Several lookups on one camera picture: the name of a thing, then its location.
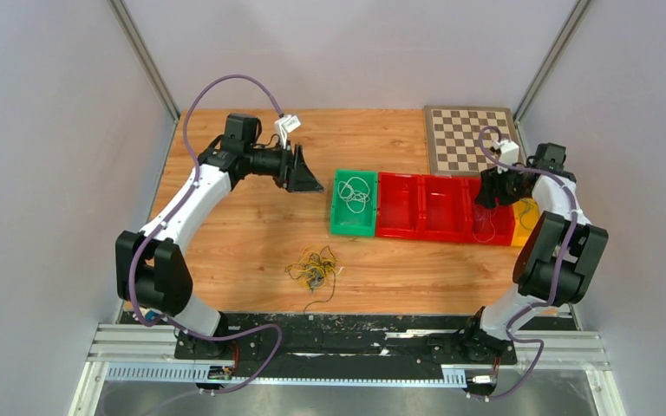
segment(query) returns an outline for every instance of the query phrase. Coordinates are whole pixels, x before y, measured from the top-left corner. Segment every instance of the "chessboard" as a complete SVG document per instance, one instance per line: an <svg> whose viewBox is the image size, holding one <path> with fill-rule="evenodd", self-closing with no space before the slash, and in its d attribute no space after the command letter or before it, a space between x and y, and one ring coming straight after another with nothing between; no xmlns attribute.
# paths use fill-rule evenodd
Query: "chessboard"
<svg viewBox="0 0 666 416"><path fill-rule="evenodd" d="M520 148L519 161L524 163L524 150L509 108L425 106L425 120L430 174L479 176L491 167L493 163L477 144L479 131L486 126L496 126L504 138L514 140ZM488 133L484 137L486 148L496 139L496 133Z"/></svg>

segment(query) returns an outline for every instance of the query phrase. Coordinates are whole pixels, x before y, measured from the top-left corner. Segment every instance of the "red compartment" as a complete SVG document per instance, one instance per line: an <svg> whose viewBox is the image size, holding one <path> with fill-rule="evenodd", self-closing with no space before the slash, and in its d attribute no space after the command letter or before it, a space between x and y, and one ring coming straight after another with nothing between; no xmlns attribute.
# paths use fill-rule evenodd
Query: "red compartment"
<svg viewBox="0 0 666 416"><path fill-rule="evenodd" d="M424 227L422 238L456 243L470 242L470 204L462 178L422 177Z"/></svg>
<svg viewBox="0 0 666 416"><path fill-rule="evenodd" d="M377 237L417 238L420 222L418 177L379 172Z"/></svg>
<svg viewBox="0 0 666 416"><path fill-rule="evenodd" d="M488 210L474 203L481 189L481 179L466 179L467 202L472 218L469 241L479 244L510 245L514 234L514 214L511 206Z"/></svg>

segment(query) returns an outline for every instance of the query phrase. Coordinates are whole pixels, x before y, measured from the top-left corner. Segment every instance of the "gray floor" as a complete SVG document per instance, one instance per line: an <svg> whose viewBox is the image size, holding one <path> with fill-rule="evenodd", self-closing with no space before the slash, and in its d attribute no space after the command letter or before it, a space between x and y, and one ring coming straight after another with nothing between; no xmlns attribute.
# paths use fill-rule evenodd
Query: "gray floor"
<svg viewBox="0 0 666 416"><path fill-rule="evenodd" d="M499 372L500 389L519 375ZM177 383L114 382L104 391L105 416L140 415L194 386ZM227 396L192 396L158 409L158 416L333 416L333 415L597 415L585 374L537 371L512 397L491 403L467 400L460 390L394 387L248 386Z"/></svg>

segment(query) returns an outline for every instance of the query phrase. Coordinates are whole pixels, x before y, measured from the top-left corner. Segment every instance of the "wooden table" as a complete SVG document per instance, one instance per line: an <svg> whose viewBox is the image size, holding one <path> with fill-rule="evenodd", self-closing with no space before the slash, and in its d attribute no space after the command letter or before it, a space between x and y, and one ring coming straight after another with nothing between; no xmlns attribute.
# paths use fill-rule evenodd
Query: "wooden table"
<svg viewBox="0 0 666 416"><path fill-rule="evenodd" d="M262 120L265 143L273 111L204 110L190 120L196 152L222 134L231 111ZM309 312L472 314L512 284L519 249L393 238L330 235L331 188L336 169L428 173L421 110L302 110L292 135L304 147L323 194L289 194L268 177L248 176L216 206L186 253L195 292L222 311L301 312L328 298L330 283L314 294L284 267L306 246L329 245L345 263L336 293ZM193 164L175 134L154 206L158 213L187 179Z"/></svg>

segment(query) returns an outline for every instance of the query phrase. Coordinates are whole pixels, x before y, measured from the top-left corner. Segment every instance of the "plastic bin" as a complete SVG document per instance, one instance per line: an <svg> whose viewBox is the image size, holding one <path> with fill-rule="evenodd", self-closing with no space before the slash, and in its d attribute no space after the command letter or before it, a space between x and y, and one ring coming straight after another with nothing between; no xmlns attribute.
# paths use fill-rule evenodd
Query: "plastic bin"
<svg viewBox="0 0 666 416"><path fill-rule="evenodd" d="M514 211L511 206L498 206L488 210L474 200L481 189L481 179L469 178L467 201L472 218L470 241L479 244L511 245L514 235Z"/></svg>
<svg viewBox="0 0 666 416"><path fill-rule="evenodd" d="M470 242L470 205L462 178L422 177L422 239Z"/></svg>
<svg viewBox="0 0 666 416"><path fill-rule="evenodd" d="M532 207L529 210L527 209L528 204L523 201L519 201L512 205L514 213L512 247L524 247L539 220L538 204L531 198L528 198L527 201L529 201L530 206Z"/></svg>
<svg viewBox="0 0 666 416"><path fill-rule="evenodd" d="M376 236L417 239L420 192L417 175L379 173Z"/></svg>
<svg viewBox="0 0 666 416"><path fill-rule="evenodd" d="M338 195L340 183L345 183L351 178L358 177L369 186L369 201L364 205L360 202L351 201L346 204ZM366 186L358 179L349 182L356 191L366 192ZM378 193L378 184L376 172L371 171L346 171L339 169L336 171L336 180L333 184L333 202L330 205L330 233L346 236L364 236L373 237L376 226L376 201Z"/></svg>

